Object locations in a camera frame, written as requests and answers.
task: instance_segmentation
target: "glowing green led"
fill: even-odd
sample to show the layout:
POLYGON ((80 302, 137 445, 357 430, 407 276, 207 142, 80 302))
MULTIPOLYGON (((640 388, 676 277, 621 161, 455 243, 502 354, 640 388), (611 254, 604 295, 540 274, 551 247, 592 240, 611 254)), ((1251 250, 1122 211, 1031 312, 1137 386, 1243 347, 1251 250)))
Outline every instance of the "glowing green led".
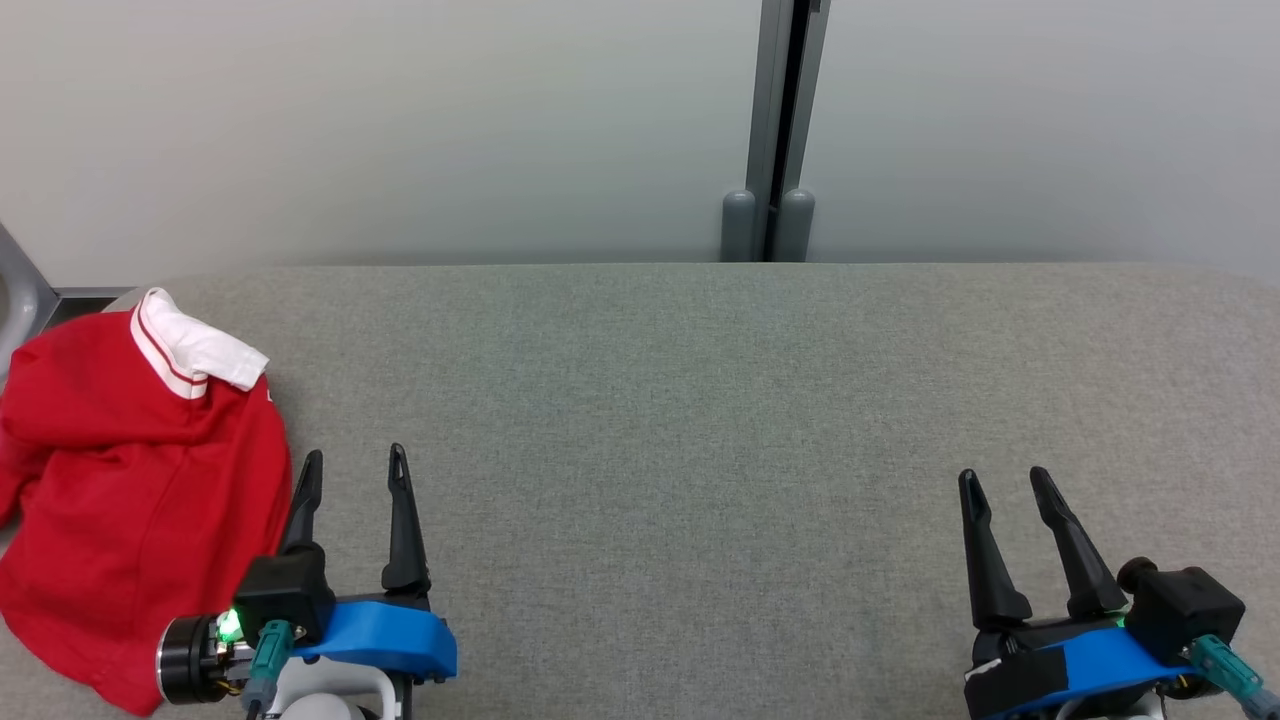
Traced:
POLYGON ((234 609, 223 612, 223 616, 218 619, 218 637, 224 643, 233 643, 244 637, 239 626, 239 615, 236 614, 234 609))

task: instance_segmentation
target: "teal cable connector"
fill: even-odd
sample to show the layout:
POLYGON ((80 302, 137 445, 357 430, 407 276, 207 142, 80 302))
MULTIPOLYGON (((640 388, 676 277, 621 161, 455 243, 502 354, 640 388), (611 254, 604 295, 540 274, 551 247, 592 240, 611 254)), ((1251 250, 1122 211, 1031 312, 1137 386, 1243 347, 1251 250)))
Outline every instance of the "teal cable connector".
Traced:
POLYGON ((248 666, 248 682, 241 691, 241 707, 251 715, 266 712, 271 707, 275 702, 276 680, 291 655, 293 625, 284 620, 271 620, 257 637, 257 648, 248 666))
POLYGON ((1253 671, 1239 655, 1215 635, 1196 638, 1192 643, 1192 665, 1204 674, 1204 679, 1222 688, 1244 714, 1253 720, 1280 720, 1280 698, 1262 689, 1262 676, 1253 671))

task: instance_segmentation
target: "gray metal object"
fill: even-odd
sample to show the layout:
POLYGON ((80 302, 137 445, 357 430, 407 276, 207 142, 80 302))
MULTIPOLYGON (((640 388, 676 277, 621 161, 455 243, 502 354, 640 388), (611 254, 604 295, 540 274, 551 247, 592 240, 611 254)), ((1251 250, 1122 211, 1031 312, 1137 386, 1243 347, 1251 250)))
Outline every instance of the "gray metal object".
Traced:
POLYGON ((791 0, 763 0, 760 38, 755 55, 755 95, 751 102, 751 140, 746 158, 746 190, 759 199, 746 242, 732 238, 721 246, 721 260, 749 263, 764 259, 764 231, 769 219, 769 190, 782 119, 787 47, 791 41, 791 0))
POLYGON ((814 197, 808 190, 791 190, 778 202, 778 219, 773 228, 772 263, 804 263, 809 252, 809 228, 813 225, 814 197))
POLYGON ((0 225, 0 277, 9 290, 9 311, 0 327, 0 378, 5 378, 13 351, 45 327, 58 306, 58 296, 4 225, 0 225))
POLYGON ((827 36, 831 3, 813 3, 809 12, 813 15, 809 18, 809 28, 805 32, 800 77, 796 83, 795 110, 791 115, 791 136, 787 138, 787 156, 782 165, 783 192, 795 190, 800 184, 800 168, 804 164, 805 143, 809 141, 809 117, 813 114, 813 97, 818 87, 818 64, 822 59, 822 44, 827 36))
POLYGON ((748 190, 735 190, 724 196, 724 209, 721 214, 722 261, 750 263, 756 259, 746 255, 751 247, 755 205, 755 196, 748 190), (733 255, 726 256, 724 251, 730 250, 733 255))

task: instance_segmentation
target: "gray fabric surface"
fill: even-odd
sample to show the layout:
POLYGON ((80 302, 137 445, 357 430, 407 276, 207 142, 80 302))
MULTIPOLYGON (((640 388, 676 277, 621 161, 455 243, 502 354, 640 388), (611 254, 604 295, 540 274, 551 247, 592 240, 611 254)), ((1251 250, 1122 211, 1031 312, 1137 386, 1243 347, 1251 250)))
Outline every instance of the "gray fabric surface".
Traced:
MULTIPOLYGON (((964 717, 956 474, 1041 616, 1027 471, 1115 570, 1198 564, 1280 682, 1280 292, 1143 265, 289 269, 166 283, 271 357, 339 593, 406 446, 461 676, 419 717, 964 717)), ((6 717, 122 712, 0 633, 6 717)), ((1234 717, 1225 700, 1175 719, 1234 717)), ((157 717, 237 717, 220 706, 157 717)))

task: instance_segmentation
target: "red fabric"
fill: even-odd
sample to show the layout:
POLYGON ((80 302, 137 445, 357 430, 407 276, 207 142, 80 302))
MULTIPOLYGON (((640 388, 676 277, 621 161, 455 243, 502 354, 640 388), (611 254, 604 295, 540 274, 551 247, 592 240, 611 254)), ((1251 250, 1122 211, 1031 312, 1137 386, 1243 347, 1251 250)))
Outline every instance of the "red fabric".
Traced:
POLYGON ((51 669, 134 715, 161 702, 169 621, 230 605, 274 552, 289 502, 284 424, 266 378, 170 391, 129 313, 73 320, 13 356, 0 397, 0 614, 51 669))

